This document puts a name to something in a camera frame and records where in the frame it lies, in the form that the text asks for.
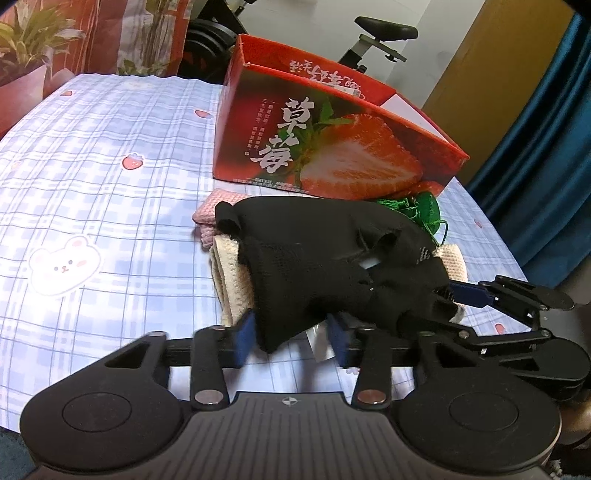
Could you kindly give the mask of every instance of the blue plaid fabric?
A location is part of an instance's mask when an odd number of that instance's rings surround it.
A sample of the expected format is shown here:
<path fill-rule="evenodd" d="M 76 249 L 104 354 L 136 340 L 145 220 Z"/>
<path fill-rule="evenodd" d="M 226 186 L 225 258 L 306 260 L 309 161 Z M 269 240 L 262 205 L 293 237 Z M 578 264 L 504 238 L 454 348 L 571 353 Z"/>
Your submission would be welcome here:
<path fill-rule="evenodd" d="M 18 431 L 37 392 L 151 330 L 191 336 L 219 322 L 220 306 L 191 214 L 215 187 L 288 194 L 212 178 L 220 86 L 198 80 L 80 75 L 38 105 L 0 142 L 0 426 Z M 210 112 L 201 118 L 195 110 Z M 122 168 L 126 157 L 143 161 Z M 523 278 L 478 206 L 453 180 L 440 196 L 448 241 L 463 252 L 471 281 Z M 34 251 L 84 235 L 98 272 L 63 297 L 29 283 Z M 491 309 L 469 309 L 481 335 L 523 325 Z M 412 389 L 393 369 L 397 396 Z M 350 397 L 355 374 L 317 363 L 299 336 L 270 357 L 255 351 L 228 376 L 229 388 L 334 391 Z M 188 368 L 170 390 L 187 398 Z"/>

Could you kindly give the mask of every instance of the bike seat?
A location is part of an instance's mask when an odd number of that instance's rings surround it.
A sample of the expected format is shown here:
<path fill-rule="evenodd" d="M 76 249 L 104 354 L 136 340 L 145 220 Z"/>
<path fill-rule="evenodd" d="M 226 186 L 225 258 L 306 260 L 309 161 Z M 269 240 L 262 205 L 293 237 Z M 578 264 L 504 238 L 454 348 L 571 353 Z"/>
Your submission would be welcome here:
<path fill-rule="evenodd" d="M 355 23 L 378 41 L 409 40 L 418 37 L 418 30 L 410 25 L 369 17 L 357 17 Z"/>

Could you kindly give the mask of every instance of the red strawberry box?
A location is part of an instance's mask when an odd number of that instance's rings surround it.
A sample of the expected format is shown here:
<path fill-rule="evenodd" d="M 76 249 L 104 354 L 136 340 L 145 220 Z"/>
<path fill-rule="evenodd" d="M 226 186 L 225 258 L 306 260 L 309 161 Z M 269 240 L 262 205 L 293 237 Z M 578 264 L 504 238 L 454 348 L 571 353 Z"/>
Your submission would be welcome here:
<path fill-rule="evenodd" d="M 396 90 L 240 35 L 217 113 L 213 176 L 337 199 L 435 195 L 468 159 Z"/>

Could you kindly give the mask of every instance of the pink towel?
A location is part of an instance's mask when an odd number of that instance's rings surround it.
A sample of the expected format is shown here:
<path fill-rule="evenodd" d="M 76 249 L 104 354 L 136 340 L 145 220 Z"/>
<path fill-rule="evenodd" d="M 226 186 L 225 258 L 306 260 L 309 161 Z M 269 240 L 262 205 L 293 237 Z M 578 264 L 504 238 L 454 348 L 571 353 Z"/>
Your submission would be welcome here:
<path fill-rule="evenodd" d="M 199 225 L 201 245 L 203 248 L 211 248 L 213 237 L 220 234 L 215 228 L 216 205 L 219 202 L 228 202 L 234 205 L 240 202 L 240 200 L 247 199 L 249 196 L 245 193 L 229 192 L 223 189 L 214 189 L 209 194 L 192 216 L 193 222 Z"/>

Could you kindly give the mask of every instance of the bedsheet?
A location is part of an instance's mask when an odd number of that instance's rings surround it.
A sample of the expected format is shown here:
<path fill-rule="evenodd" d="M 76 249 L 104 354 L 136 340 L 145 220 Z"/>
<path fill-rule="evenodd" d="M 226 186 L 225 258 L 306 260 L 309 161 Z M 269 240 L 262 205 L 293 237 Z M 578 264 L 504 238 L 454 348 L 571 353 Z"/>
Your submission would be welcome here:
<path fill-rule="evenodd" d="M 0 142 L 0 426 L 18 431 L 35 393 L 144 332 L 182 338 L 219 323 L 191 214 L 215 187 L 288 194 L 212 178 L 221 88 L 80 75 Z M 456 180 L 439 201 L 470 281 L 524 278 Z M 463 322 L 480 335 L 525 330 L 489 308 L 469 307 Z M 393 368 L 392 377 L 395 396 L 412 389 L 410 369 Z M 230 394 L 342 390 L 347 398 L 356 379 L 334 360 L 316 362 L 305 335 L 271 356 L 253 352 L 226 378 Z M 188 368 L 173 368 L 170 390 L 187 398 Z"/>

